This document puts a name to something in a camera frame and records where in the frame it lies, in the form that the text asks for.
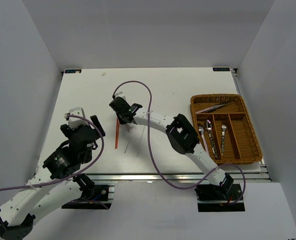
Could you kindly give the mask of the red chopstick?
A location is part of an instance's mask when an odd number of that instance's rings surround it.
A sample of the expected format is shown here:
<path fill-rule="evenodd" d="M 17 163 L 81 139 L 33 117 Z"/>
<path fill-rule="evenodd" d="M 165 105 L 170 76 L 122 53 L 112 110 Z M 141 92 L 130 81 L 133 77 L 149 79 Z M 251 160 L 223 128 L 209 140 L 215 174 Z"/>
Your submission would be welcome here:
<path fill-rule="evenodd" d="M 120 128 L 120 123 L 117 118 L 116 119 L 116 130 L 115 130 L 115 149 L 118 148 L 119 128 Z"/>

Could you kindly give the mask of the fork with pink handle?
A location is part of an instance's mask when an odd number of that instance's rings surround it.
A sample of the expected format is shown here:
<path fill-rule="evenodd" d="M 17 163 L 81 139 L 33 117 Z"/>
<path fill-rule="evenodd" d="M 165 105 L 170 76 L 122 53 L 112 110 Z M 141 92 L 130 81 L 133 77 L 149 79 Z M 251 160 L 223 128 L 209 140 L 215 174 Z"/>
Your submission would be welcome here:
<path fill-rule="evenodd" d="M 125 128 L 125 130 L 129 133 L 131 131 L 131 127 L 129 123 L 126 123 L 123 125 L 123 127 Z"/>

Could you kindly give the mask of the white chopstick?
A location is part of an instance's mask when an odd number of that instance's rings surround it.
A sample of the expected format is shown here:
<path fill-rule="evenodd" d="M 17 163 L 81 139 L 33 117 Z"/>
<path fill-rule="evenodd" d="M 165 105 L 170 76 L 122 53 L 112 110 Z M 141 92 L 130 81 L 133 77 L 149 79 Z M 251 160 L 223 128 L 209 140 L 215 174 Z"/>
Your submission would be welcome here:
<path fill-rule="evenodd" d="M 142 128 L 142 131 L 141 131 L 141 134 L 140 134 L 140 139 L 139 139 L 138 148 L 137 148 L 137 153 L 136 153 L 136 156 L 137 156 L 137 157 L 138 157 L 139 154 L 140 154 L 141 145 L 142 145 L 142 140 L 143 140 L 143 135 L 144 135 L 144 132 L 145 132 L 145 127 L 146 127 L 146 126 L 144 126 L 144 127 Z"/>
<path fill-rule="evenodd" d="M 133 133 L 134 128 L 135 128 L 134 125 L 133 126 L 127 125 L 127 133 L 128 133 L 127 137 L 128 138 L 127 138 L 127 143 L 125 145 L 124 153 L 126 153 L 128 148 L 129 148 L 129 144 L 130 144 L 131 139 L 132 139 L 132 133 Z"/>

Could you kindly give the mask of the spoon with dark dotted handle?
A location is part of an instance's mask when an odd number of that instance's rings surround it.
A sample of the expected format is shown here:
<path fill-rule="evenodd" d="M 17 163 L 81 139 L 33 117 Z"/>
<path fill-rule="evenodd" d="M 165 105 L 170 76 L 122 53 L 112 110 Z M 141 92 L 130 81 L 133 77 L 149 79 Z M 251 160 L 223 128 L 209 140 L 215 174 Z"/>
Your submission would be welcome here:
<path fill-rule="evenodd" d="M 219 154 L 218 154 L 218 150 L 217 150 L 216 143 L 215 143 L 214 131 L 213 131 L 214 128 L 213 128 L 212 122 L 209 119 L 207 119 L 207 120 L 205 120 L 204 125 L 205 125 L 205 130 L 208 133 L 208 136 L 210 138 L 213 154 L 215 156 L 215 159 L 218 160 Z"/>

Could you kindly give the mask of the knife with pink handle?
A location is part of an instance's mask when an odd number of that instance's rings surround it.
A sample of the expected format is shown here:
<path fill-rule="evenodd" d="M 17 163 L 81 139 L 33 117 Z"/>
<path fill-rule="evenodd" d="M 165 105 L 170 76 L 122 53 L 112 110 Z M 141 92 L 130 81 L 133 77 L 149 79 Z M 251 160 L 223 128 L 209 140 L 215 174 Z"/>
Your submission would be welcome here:
<path fill-rule="evenodd" d="M 211 107 L 196 111 L 195 114 L 211 113 L 211 112 L 213 112 L 213 111 L 215 111 L 217 109 L 220 109 L 220 108 L 213 108 L 213 106 L 211 106 Z"/>

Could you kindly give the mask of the fork with black dotted handle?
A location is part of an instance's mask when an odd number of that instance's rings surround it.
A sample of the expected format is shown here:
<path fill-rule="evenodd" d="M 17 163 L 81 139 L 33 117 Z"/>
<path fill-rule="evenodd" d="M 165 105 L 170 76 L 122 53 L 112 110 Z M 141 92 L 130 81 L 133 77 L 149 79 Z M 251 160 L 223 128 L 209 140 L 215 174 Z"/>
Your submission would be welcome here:
<path fill-rule="evenodd" d="M 221 134 L 221 153 L 224 155 L 224 150 L 225 150 L 225 136 L 226 136 L 226 129 L 227 126 L 222 124 L 222 134 Z"/>

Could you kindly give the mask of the knife with black handle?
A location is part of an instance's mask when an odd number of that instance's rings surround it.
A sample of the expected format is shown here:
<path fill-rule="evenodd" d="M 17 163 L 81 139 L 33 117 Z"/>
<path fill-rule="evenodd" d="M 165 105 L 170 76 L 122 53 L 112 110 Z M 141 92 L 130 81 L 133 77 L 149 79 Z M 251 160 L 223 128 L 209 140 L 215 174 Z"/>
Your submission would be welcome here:
<path fill-rule="evenodd" d="M 218 109 L 218 108 L 222 108 L 222 107 L 225 107 L 225 106 L 228 106 L 230 104 L 232 104 L 233 101 L 225 101 L 225 102 L 221 102 L 219 104 L 216 104 L 213 106 L 214 109 Z"/>

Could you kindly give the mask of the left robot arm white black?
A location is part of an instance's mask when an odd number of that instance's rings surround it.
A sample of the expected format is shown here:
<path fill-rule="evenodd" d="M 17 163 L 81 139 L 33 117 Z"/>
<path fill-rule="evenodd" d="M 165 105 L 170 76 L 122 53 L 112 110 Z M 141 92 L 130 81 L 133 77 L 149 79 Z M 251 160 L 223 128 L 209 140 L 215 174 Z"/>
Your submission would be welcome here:
<path fill-rule="evenodd" d="M 66 115 L 67 124 L 60 127 L 67 138 L 43 162 L 42 167 L 26 185 L 15 186 L 19 192 L 0 205 L 0 237 L 22 240 L 34 225 L 66 203 L 91 199 L 95 183 L 81 166 L 93 165 L 97 140 L 105 131 L 96 115 L 86 119 L 80 111 Z"/>

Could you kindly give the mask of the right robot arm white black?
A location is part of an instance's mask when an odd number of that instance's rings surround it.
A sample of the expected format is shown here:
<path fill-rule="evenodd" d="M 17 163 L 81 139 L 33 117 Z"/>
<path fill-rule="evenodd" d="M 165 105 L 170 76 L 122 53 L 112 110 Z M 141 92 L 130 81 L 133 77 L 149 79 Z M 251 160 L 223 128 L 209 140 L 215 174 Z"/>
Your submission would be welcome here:
<path fill-rule="evenodd" d="M 123 95 L 113 96 L 109 106 L 115 111 L 119 122 L 146 126 L 148 137 L 150 130 L 164 133 L 174 151 L 187 156 L 206 176 L 213 188 L 213 195 L 221 200 L 232 192 L 233 178 L 220 169 L 200 144 L 198 134 L 183 114 L 175 117 L 151 112 L 142 105 L 130 105 Z"/>

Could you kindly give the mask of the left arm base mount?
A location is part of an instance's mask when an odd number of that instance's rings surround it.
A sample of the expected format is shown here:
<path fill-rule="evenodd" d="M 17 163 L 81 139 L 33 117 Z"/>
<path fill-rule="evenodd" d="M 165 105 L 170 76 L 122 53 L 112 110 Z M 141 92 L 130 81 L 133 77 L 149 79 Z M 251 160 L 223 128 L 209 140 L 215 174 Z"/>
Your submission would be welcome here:
<path fill-rule="evenodd" d="M 64 204 L 62 209 L 109 210 L 114 198 L 115 186 L 109 183 L 95 183 L 86 174 L 75 176 L 73 181 L 79 185 L 81 196 Z"/>

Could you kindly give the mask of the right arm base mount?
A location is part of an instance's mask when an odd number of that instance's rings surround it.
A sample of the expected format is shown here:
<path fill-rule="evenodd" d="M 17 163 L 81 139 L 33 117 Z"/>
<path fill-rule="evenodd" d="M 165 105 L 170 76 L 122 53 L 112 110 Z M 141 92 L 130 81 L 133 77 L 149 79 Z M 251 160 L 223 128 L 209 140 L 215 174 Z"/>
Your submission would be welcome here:
<path fill-rule="evenodd" d="M 243 190 L 226 174 L 221 185 L 200 184 L 195 188 L 200 213 L 244 212 Z"/>

